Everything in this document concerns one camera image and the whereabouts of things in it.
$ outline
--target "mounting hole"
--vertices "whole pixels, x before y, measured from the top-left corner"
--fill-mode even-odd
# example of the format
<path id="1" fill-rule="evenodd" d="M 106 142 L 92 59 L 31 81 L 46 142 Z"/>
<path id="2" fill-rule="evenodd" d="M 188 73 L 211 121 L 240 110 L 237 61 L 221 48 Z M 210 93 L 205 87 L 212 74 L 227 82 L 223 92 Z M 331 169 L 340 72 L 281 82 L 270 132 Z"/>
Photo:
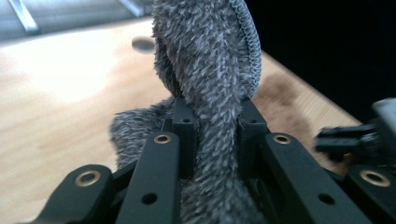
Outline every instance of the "mounting hole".
<path id="1" fill-rule="evenodd" d="M 154 138 L 154 142 L 156 142 L 156 143 L 158 143 L 158 144 L 166 144 L 166 143 L 170 142 L 171 139 L 172 139 L 172 138 L 171 138 L 171 136 L 169 136 L 169 135 L 160 134 L 160 135 L 157 135 L 157 136 Z"/>
<path id="2" fill-rule="evenodd" d="M 335 200 L 332 196 L 329 194 L 319 194 L 318 198 L 320 199 L 321 202 L 326 203 L 326 204 L 335 204 Z"/>
<path id="3" fill-rule="evenodd" d="M 148 193 L 148 194 L 143 195 L 142 203 L 150 205 L 150 204 L 153 204 L 153 203 L 157 202 L 157 199 L 158 199 L 157 194 Z"/>
<path id="4" fill-rule="evenodd" d="M 290 144 L 290 142 L 291 142 L 291 140 L 287 136 L 282 135 L 282 134 L 275 135 L 274 141 L 278 142 L 279 144 L 284 144 L 284 145 Z"/>
<path id="5" fill-rule="evenodd" d="M 100 179 L 100 172 L 95 170 L 86 171 L 76 177 L 75 184 L 79 187 L 88 187 Z"/>
<path id="6" fill-rule="evenodd" d="M 361 178 L 372 185 L 376 185 L 379 187 L 389 187 L 390 181 L 386 176 L 381 175 L 380 173 L 372 170 L 362 170 Z"/>
<path id="7" fill-rule="evenodd" d="M 141 53 L 151 53 L 154 47 L 154 41 L 149 38 L 140 37 L 132 40 L 132 48 Z"/>

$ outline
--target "fuzzy texture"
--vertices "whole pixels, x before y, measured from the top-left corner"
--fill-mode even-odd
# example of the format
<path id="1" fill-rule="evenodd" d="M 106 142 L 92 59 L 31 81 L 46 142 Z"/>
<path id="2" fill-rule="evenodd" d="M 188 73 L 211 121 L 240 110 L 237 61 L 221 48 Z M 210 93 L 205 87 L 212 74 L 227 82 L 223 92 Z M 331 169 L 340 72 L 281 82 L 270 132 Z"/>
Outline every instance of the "fuzzy texture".
<path id="1" fill-rule="evenodd" d="M 294 82 L 284 74 L 271 74 L 260 85 L 252 101 L 273 133 L 287 133 L 297 138 L 320 166 L 344 175 L 347 161 L 335 163 L 326 154 L 315 151 L 315 137 L 308 120 L 295 105 L 298 92 Z"/>
<path id="2" fill-rule="evenodd" d="M 183 223 L 263 223 L 237 173 L 235 130 L 241 100 L 261 75 L 261 49 L 243 0 L 156 0 L 155 69 L 172 97 L 117 115 L 112 140 L 119 168 L 137 160 L 145 139 L 183 96 L 197 118 L 199 146 L 192 181 L 183 183 Z"/>

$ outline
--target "gray fur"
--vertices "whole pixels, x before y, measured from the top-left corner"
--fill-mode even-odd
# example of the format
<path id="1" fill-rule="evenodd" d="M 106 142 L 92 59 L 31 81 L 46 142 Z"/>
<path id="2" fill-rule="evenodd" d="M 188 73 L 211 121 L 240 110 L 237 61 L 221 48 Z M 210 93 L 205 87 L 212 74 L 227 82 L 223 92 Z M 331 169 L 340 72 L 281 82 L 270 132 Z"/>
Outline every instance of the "gray fur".
<path id="1" fill-rule="evenodd" d="M 183 223 L 263 223 L 237 173 L 235 138 L 241 100 L 261 74 L 260 42 L 242 0 L 156 0 L 155 69 L 173 96 L 198 118 L 200 136 L 192 181 L 183 183 Z M 119 168 L 138 159 L 145 139 L 171 118 L 174 97 L 117 115 L 112 139 Z"/>

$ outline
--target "dark background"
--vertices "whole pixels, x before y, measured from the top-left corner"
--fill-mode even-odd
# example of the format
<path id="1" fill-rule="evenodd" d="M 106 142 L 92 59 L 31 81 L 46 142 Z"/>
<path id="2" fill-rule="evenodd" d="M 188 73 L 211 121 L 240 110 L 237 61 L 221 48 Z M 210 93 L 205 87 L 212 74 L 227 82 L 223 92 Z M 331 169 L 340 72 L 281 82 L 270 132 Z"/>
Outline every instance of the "dark background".
<path id="1" fill-rule="evenodd" d="M 355 118 L 396 97 L 396 1 L 246 2 L 262 49 Z"/>

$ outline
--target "light wood surface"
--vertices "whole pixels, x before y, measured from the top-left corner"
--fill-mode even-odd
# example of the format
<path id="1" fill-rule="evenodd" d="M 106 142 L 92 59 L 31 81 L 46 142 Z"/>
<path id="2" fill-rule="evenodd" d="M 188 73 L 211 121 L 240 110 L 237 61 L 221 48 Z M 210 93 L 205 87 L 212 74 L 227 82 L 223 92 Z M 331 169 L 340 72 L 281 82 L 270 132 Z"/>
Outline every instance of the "light wood surface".
<path id="1" fill-rule="evenodd" d="M 128 21 L 0 45 L 0 223 L 30 221 L 74 169 L 116 170 L 109 125 L 115 114 L 169 96 L 153 70 L 151 20 Z M 358 122 L 267 54 L 262 77 L 287 73 L 314 132 Z"/>

